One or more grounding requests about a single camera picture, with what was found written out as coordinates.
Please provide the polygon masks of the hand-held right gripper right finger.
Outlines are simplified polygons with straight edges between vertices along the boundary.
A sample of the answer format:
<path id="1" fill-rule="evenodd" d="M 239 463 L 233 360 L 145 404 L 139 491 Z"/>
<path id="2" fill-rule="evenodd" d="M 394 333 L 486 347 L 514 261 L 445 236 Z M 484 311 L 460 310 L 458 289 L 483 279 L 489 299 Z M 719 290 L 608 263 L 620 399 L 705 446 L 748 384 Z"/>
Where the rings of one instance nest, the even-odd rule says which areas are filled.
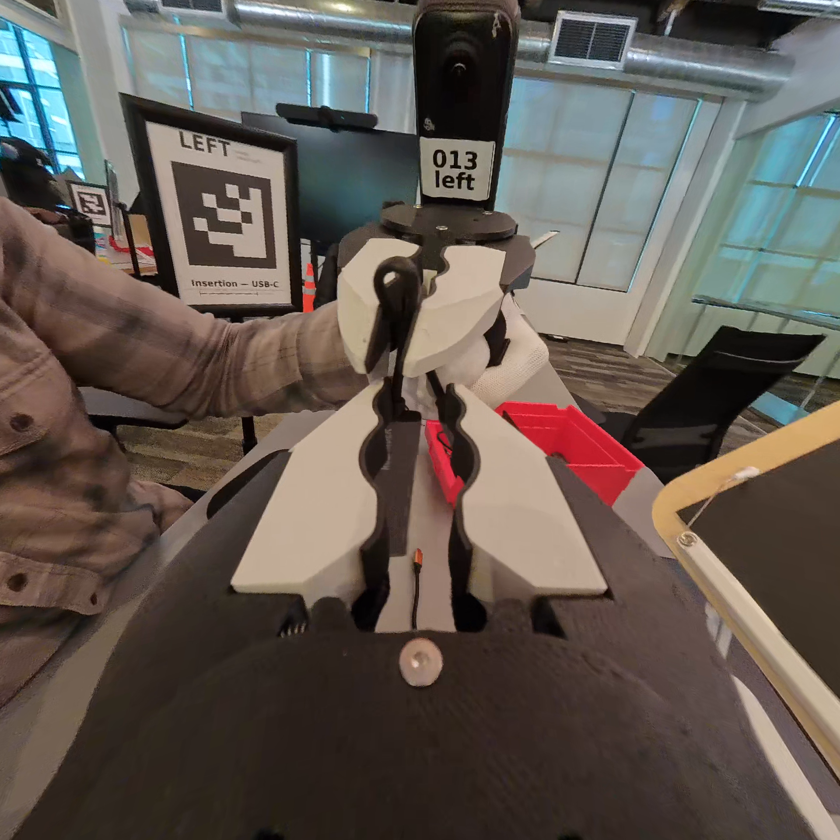
<path id="1" fill-rule="evenodd" d="M 503 601 L 607 593 L 546 454 L 464 385 L 437 406 L 463 483 L 448 540 L 455 630 L 480 631 Z"/>

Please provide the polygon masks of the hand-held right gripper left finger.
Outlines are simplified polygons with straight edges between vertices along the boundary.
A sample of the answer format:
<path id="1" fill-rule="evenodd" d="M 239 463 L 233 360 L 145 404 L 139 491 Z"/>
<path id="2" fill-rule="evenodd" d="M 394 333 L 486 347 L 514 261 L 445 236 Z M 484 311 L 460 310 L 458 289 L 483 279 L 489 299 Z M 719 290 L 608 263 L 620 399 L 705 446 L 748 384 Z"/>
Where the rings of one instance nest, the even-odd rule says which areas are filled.
<path id="1" fill-rule="evenodd" d="M 231 579 L 240 594 L 336 597 L 374 631 L 390 594 L 390 540 L 375 477 L 387 459 L 392 383 L 375 382 L 290 451 Z"/>

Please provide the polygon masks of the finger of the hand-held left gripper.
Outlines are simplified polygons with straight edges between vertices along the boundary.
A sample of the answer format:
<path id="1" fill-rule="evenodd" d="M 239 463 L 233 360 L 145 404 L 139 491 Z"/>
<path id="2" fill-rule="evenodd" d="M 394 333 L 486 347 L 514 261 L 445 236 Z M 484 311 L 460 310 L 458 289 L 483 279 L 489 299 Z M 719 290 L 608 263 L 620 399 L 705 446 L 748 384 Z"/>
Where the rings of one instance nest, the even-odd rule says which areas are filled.
<path id="1" fill-rule="evenodd" d="M 422 305 L 421 247 L 396 238 L 372 238 L 341 269 L 338 320 L 353 368 L 371 373 L 387 350 L 396 350 L 403 373 L 408 344 Z"/>
<path id="2" fill-rule="evenodd" d="M 479 245 L 443 248 L 444 271 L 421 303 L 406 347 L 403 373 L 417 378 L 455 362 L 497 320 L 504 252 Z"/>

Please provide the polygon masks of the red plastic bin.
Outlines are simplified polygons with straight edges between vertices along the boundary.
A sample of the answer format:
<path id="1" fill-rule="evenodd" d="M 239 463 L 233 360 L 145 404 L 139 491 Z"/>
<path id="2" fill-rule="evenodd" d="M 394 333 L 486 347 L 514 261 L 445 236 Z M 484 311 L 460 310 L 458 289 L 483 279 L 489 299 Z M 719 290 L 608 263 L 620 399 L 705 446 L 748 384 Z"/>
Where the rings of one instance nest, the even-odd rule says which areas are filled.
<path id="1" fill-rule="evenodd" d="M 576 407 L 508 401 L 496 413 L 544 455 L 562 460 L 609 507 L 643 467 L 638 458 Z"/>

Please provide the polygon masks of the grey usb hub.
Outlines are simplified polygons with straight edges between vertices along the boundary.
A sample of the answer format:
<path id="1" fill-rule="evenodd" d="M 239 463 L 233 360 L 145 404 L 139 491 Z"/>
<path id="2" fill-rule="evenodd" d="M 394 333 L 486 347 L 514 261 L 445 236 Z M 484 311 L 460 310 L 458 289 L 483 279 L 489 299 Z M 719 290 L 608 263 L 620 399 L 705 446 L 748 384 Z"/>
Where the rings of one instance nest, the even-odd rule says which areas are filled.
<path id="1" fill-rule="evenodd" d="M 386 460 L 375 478 L 385 506 L 391 557 L 406 554 L 408 520 L 422 422 L 398 422 L 385 430 Z"/>

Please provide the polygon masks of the person's left forearm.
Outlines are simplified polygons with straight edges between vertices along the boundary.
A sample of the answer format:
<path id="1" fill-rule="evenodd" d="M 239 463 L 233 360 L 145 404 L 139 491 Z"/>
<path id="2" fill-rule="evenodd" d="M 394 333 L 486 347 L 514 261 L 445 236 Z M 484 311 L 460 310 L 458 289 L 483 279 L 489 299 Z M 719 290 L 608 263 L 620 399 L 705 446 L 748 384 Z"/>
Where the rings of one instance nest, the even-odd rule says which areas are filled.
<path id="1" fill-rule="evenodd" d="M 192 419 L 341 406 L 354 372 L 335 303 L 231 323 L 106 266 L 2 199 L 2 314 L 16 317 L 78 384 Z"/>

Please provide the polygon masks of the person's left hand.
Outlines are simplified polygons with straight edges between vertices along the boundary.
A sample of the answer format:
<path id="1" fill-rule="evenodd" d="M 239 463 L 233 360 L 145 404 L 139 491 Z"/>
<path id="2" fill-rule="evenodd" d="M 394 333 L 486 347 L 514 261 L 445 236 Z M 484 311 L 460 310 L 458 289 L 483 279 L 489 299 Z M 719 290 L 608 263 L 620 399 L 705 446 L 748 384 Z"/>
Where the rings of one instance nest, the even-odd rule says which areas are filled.
<path id="1" fill-rule="evenodd" d="M 495 408 L 549 362 L 549 351 L 522 315 L 512 294 L 504 295 L 499 312 L 509 343 L 498 364 L 491 365 L 491 350 L 484 335 L 471 340 L 450 361 L 436 369 L 441 386 L 466 386 L 484 404 Z"/>

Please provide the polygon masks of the white air vent grille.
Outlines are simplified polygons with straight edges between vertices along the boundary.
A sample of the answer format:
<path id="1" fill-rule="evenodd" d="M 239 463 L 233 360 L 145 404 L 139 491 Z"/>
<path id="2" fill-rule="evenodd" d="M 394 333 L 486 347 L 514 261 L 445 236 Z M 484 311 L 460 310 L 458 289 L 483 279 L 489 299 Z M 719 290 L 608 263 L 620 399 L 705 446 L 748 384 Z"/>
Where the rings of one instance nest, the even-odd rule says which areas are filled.
<path id="1" fill-rule="evenodd" d="M 637 17 L 560 10 L 547 63 L 621 71 L 636 28 Z"/>

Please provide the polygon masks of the black monitor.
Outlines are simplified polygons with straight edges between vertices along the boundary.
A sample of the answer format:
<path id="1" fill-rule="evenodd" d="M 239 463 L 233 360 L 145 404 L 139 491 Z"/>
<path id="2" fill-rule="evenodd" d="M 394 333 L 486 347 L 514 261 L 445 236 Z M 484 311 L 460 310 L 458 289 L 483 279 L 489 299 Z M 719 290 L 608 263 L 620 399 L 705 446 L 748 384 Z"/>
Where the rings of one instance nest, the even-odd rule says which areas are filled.
<path id="1" fill-rule="evenodd" d="M 414 133 L 333 132 L 246 111 L 241 121 L 297 142 L 300 234 L 320 249 L 377 222 L 385 202 L 415 204 L 419 151 Z"/>

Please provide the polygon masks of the black webcam bar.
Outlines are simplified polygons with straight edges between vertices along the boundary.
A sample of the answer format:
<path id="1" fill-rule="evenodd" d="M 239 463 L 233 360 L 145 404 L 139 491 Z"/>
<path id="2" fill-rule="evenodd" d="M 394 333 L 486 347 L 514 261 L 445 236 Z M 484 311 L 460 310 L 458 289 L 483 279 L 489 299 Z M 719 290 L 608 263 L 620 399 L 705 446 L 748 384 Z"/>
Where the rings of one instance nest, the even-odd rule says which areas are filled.
<path id="1" fill-rule="evenodd" d="M 378 117 L 368 112 L 352 112 L 328 106 L 311 107 L 279 102 L 276 115 L 291 124 L 319 127 L 333 132 L 373 131 Z"/>

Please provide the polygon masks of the black office chair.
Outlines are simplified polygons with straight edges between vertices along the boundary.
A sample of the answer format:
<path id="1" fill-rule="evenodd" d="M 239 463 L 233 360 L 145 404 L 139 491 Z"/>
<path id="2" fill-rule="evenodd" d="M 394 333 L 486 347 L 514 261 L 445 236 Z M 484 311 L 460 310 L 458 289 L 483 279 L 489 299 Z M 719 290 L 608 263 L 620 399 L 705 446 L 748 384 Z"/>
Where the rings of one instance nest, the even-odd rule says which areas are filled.
<path id="1" fill-rule="evenodd" d="M 637 414 L 607 413 L 602 428 L 667 484 L 718 457 L 738 416 L 824 339 L 720 327 Z"/>

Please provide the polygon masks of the wooden board with black panel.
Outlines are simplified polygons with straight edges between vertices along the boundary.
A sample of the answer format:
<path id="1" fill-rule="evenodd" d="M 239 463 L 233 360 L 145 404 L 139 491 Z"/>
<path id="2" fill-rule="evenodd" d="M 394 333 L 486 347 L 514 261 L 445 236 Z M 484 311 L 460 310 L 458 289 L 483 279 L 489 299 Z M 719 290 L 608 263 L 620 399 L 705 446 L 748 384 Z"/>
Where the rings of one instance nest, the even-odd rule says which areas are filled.
<path id="1" fill-rule="evenodd" d="M 717 555 L 837 696 L 838 440 L 835 402 L 674 479 L 653 505 L 656 531 L 692 580 L 698 585 L 676 552 L 683 530 Z M 709 604 L 838 776 L 839 701 L 837 707 L 814 704 L 784 686 Z"/>

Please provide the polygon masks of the small framed marker sign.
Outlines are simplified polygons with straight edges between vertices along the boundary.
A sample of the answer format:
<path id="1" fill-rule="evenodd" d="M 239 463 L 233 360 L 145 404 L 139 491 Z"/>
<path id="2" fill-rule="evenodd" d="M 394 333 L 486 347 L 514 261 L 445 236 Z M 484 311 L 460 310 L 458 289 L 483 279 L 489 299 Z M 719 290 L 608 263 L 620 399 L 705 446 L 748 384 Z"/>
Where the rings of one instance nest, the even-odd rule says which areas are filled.
<path id="1" fill-rule="evenodd" d="M 96 227 L 112 228 L 112 203 L 105 185 L 66 179 L 73 208 L 87 216 Z"/>

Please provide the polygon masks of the silver ceiling duct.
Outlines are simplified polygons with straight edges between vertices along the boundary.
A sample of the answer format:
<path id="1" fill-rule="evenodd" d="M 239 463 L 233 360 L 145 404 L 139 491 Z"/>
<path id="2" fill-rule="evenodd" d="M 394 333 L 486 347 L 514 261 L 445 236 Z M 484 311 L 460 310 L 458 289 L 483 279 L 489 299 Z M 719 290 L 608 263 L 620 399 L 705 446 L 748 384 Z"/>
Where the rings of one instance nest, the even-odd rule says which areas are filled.
<path id="1" fill-rule="evenodd" d="M 316 39 L 410 46 L 416 8 L 387 2 L 229 2 L 241 28 L 264 28 Z M 740 91 L 767 98 L 794 74 L 795 58 L 779 51 L 683 38 L 633 35 L 617 68 L 626 76 Z"/>

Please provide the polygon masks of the white bracket bar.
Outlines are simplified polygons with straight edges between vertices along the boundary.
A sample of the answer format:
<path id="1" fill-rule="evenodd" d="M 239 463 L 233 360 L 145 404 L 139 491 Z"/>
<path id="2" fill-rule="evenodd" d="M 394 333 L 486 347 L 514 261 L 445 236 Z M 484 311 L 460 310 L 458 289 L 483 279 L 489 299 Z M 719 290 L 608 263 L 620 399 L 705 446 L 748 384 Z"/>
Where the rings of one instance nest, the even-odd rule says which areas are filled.
<path id="1" fill-rule="evenodd" d="M 732 629 L 746 638 L 745 646 L 758 653 L 782 684 L 815 704 L 838 706 L 838 696 L 774 625 L 716 554 L 692 531 L 676 536 L 676 552 L 707 593 L 709 602 L 728 618 Z"/>

